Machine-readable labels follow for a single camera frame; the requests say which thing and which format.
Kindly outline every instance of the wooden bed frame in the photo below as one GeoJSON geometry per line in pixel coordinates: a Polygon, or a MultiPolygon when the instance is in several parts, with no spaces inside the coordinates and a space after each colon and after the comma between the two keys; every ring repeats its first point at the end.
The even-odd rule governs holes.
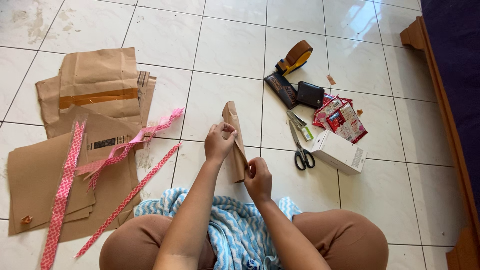
{"type": "Polygon", "coordinates": [[[470,185],[465,158],[463,156],[460,138],[456,130],[456,125],[445,93],[442,78],[438,71],[438,66],[433,56],[432,46],[427,34],[427,29],[423,17],[417,19],[400,33],[403,45],[411,45],[416,49],[425,51],[427,57],[430,75],[433,80],[433,87],[437,95],[438,105],[442,114],[448,144],[452,152],[458,185],[462,195],[465,213],[468,218],[467,227],[462,229],[458,241],[452,251],[446,253],[449,270],[478,270],[480,269],[480,222],[473,199],[473,193],[470,185]]]}

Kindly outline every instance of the purple fabric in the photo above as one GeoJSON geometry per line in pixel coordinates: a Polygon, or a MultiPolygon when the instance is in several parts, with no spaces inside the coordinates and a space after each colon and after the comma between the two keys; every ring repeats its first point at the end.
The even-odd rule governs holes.
{"type": "Polygon", "coordinates": [[[480,216],[480,1],[422,0],[480,216]]]}

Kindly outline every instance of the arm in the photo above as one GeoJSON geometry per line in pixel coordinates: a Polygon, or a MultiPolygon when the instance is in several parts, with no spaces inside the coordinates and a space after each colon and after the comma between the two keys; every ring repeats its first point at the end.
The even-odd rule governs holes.
{"type": "Polygon", "coordinates": [[[206,161],[168,228],[153,269],[197,269],[207,233],[216,178],[237,131],[227,123],[213,125],[205,139],[206,161]],[[232,132],[225,140],[222,131],[232,132]]]}
{"type": "Polygon", "coordinates": [[[262,158],[248,162],[252,174],[245,186],[262,215],[285,269],[330,270],[325,259],[271,199],[272,175],[262,158]]]}

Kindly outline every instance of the white tile floor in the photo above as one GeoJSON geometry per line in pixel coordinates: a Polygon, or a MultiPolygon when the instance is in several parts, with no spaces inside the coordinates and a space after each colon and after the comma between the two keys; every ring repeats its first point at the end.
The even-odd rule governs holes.
{"type": "MultiPolygon", "coordinates": [[[[365,215],[390,244],[390,270],[446,269],[444,253],[455,244],[464,216],[424,54],[403,47],[399,38],[418,15],[417,0],[6,0],[0,7],[2,266],[34,269],[46,235],[7,237],[8,152],[46,138],[34,83],[55,76],[65,53],[135,46],[138,70],[157,77],[149,123],[187,107],[136,155],[142,178],[184,141],[143,198],[191,186],[204,161],[208,127],[221,121],[232,99],[247,157],[266,159],[275,200],[290,196],[303,211],[343,208],[365,215]],[[298,81],[322,86],[363,109],[369,133],[358,144],[369,154],[361,175],[347,176],[319,160],[303,172],[293,165],[285,107],[262,78],[302,39],[313,54],[287,79],[295,87],[298,81]]],[[[294,111],[312,118],[311,108],[294,111]]],[[[244,185],[230,184],[230,166],[223,164],[215,194],[250,202],[244,185]]],[[[86,238],[60,244],[54,268],[98,269],[109,234],[78,260],[71,257],[86,238]]]]}

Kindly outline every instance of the black scissors handle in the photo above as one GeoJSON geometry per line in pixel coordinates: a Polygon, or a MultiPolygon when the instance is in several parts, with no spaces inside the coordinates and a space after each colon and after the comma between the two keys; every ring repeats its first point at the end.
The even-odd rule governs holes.
{"type": "Polygon", "coordinates": [[[313,168],[315,167],[315,159],[313,158],[312,154],[307,151],[303,150],[303,154],[305,155],[305,160],[303,159],[300,151],[295,151],[295,166],[300,171],[304,171],[306,168],[313,168]]]}

